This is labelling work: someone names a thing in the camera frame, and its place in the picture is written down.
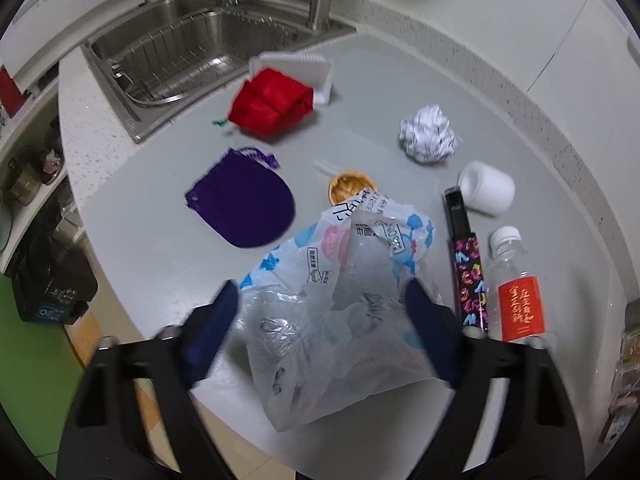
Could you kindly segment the clear bottle red label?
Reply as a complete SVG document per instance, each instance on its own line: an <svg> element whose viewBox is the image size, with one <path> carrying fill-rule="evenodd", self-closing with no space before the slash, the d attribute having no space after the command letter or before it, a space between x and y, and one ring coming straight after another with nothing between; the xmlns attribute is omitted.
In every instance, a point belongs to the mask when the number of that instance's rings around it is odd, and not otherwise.
<svg viewBox="0 0 640 480"><path fill-rule="evenodd" d="M505 342L541 338L548 344L551 325L544 295L520 231L515 226L495 230L489 247L489 335Z"/></svg>

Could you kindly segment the black colourful patterned box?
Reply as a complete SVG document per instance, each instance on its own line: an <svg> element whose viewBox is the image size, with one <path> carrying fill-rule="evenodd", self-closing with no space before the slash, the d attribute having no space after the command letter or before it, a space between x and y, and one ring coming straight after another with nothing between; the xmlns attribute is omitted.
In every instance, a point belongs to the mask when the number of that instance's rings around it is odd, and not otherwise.
<svg viewBox="0 0 640 480"><path fill-rule="evenodd" d="M446 189L444 206L458 315L463 326L474 326L487 334L487 286L480 258L480 243L471 229L460 188L454 186Z"/></svg>

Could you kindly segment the printed clear plastic bag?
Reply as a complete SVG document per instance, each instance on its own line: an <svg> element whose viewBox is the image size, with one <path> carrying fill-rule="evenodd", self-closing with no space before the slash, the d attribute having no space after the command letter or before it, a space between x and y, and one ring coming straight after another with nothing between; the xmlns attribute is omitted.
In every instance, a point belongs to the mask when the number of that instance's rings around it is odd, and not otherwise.
<svg viewBox="0 0 640 480"><path fill-rule="evenodd" d="M370 188L265 255L240 285L236 326L275 430L433 377L404 303L428 273L433 221Z"/></svg>

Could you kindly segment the white paper roll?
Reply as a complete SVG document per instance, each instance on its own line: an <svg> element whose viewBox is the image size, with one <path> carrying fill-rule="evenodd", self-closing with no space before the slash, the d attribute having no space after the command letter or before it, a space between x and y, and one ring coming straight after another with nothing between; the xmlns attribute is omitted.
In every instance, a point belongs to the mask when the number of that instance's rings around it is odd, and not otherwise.
<svg viewBox="0 0 640 480"><path fill-rule="evenodd" d="M467 164L459 174L458 187L465 206L491 217L504 214L514 201L512 177L484 162Z"/></svg>

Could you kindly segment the purple velvet pouch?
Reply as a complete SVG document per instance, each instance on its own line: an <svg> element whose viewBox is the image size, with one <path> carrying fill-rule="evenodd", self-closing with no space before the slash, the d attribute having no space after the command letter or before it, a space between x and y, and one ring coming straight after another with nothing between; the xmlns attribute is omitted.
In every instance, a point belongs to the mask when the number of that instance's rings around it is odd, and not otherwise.
<svg viewBox="0 0 640 480"><path fill-rule="evenodd" d="M234 247L268 245L295 217L279 168L276 156L259 148L232 148L186 192L186 206Z"/></svg>

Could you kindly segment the orange round lid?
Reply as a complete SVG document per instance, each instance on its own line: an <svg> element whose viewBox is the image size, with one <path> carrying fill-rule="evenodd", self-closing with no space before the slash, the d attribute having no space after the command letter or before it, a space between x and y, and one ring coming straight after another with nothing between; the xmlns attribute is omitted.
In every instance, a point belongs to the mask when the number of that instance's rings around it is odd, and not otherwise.
<svg viewBox="0 0 640 480"><path fill-rule="evenodd" d="M378 189L366 174L357 170L346 170L331 178L328 186L328 199L330 204L335 206L358 195L366 188L373 191Z"/></svg>

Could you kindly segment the white paper ball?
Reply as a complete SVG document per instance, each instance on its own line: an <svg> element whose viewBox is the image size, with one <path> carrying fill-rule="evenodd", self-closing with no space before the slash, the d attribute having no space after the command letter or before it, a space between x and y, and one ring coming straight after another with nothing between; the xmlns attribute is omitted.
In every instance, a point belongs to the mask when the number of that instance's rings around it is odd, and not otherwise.
<svg viewBox="0 0 640 480"><path fill-rule="evenodd" d="M452 156L460 139L438 105L427 105L399 125L398 141L405 153L419 164L434 164Z"/></svg>

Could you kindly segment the red mesh cloth bag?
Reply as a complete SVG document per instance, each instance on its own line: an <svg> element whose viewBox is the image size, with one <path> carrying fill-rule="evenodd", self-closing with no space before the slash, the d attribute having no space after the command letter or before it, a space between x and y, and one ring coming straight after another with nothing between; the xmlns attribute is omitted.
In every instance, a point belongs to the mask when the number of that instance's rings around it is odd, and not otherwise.
<svg viewBox="0 0 640 480"><path fill-rule="evenodd" d="M272 139L314 111L314 89L273 68L242 85L228 121L258 139Z"/></svg>

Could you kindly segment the black two-compartment trash bin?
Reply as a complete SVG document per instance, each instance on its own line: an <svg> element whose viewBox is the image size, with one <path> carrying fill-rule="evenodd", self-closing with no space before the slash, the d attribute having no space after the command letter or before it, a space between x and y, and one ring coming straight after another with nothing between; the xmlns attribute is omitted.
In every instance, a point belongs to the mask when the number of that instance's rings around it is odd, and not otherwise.
<svg viewBox="0 0 640 480"><path fill-rule="evenodd" d="M11 278L23 322L73 325L98 291L86 256L47 234L34 235L20 248Z"/></svg>

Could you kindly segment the stainless steel kitchen sink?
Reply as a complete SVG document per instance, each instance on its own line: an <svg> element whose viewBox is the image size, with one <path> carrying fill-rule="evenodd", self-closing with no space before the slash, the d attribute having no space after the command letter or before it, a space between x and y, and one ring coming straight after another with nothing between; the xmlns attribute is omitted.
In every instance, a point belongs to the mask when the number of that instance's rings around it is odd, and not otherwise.
<svg viewBox="0 0 640 480"><path fill-rule="evenodd" d="M300 51L349 35L332 20L324 32L301 10L264 0L162 0L125 14L81 47L90 70L134 143L247 73L269 51Z"/></svg>

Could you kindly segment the white open shelf unit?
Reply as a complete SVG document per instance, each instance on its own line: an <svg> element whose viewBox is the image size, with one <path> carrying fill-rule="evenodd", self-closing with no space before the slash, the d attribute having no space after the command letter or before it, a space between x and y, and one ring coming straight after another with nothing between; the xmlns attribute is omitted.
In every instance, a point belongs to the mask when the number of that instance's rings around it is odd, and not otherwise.
<svg viewBox="0 0 640 480"><path fill-rule="evenodd" d="M52 198L73 198L57 126L58 80L53 79L1 127L1 200L11 211L11 229L1 237L3 274Z"/></svg>

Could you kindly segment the white rectangular plastic container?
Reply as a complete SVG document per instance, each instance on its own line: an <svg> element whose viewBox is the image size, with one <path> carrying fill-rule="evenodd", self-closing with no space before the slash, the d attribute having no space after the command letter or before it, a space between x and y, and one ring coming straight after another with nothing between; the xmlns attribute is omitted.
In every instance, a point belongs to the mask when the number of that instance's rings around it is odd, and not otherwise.
<svg viewBox="0 0 640 480"><path fill-rule="evenodd" d="M321 54L297 52L262 52L248 61L250 76L272 68L314 90L314 106L327 106L331 99L332 64Z"/></svg>

